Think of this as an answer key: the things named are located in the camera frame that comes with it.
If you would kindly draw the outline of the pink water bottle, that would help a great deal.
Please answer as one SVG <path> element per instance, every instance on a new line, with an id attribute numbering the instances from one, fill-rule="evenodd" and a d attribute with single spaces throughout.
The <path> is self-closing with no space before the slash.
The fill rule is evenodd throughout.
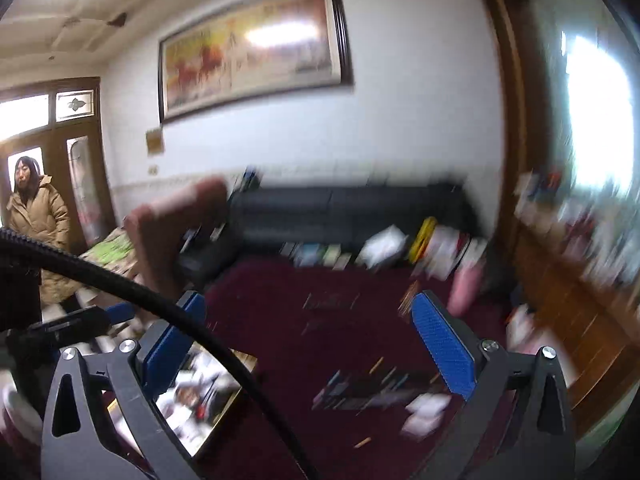
<path id="1" fill-rule="evenodd" d="M 482 286 L 484 263 L 459 266 L 454 274 L 447 310 L 455 318 L 461 318 L 475 300 Z"/>

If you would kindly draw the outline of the framed horse painting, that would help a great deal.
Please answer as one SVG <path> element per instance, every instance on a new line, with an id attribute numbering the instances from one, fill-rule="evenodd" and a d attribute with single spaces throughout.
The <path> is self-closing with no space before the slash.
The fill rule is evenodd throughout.
<path id="1" fill-rule="evenodd" d="M 353 82 L 343 0 L 244 0 L 158 44 L 163 124 L 235 102 Z"/>

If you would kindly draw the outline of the black leather sofa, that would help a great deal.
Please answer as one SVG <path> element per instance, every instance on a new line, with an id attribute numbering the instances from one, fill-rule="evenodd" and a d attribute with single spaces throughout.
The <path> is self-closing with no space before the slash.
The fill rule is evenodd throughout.
<path id="1" fill-rule="evenodd" d="M 177 270 L 205 287 L 249 255 L 275 255 L 286 243 L 338 245 L 355 255 L 374 234 L 397 226 L 415 237 L 433 217 L 464 234 L 483 234 L 463 186 L 451 180 L 424 185 L 264 186 L 230 195 L 216 240 L 177 257 Z"/>

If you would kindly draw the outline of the person in tan coat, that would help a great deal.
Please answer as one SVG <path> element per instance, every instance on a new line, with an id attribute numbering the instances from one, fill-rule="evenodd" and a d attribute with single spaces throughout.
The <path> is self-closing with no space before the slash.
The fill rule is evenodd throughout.
<path id="1" fill-rule="evenodd" d="M 70 214 L 52 178 L 40 174 L 35 159 L 22 156 L 15 164 L 14 190 L 6 210 L 9 228 L 42 244 L 68 251 Z M 81 309 L 76 292 L 80 284 L 50 271 L 41 271 L 39 287 L 43 307 L 58 304 L 65 313 Z"/>

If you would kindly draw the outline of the dark red tablecloth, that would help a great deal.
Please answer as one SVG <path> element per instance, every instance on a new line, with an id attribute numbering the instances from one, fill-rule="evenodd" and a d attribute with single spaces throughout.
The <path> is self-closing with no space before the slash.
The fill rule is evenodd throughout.
<path id="1" fill-rule="evenodd" d="M 336 373 L 434 373 L 423 341 L 398 312 L 412 283 L 406 266 L 333 271 L 247 258 L 207 291 L 208 329 L 254 356 L 258 384 L 322 479 L 407 479 L 436 444 L 435 436 L 402 433 L 408 414 L 401 405 L 343 411 L 312 404 Z"/>

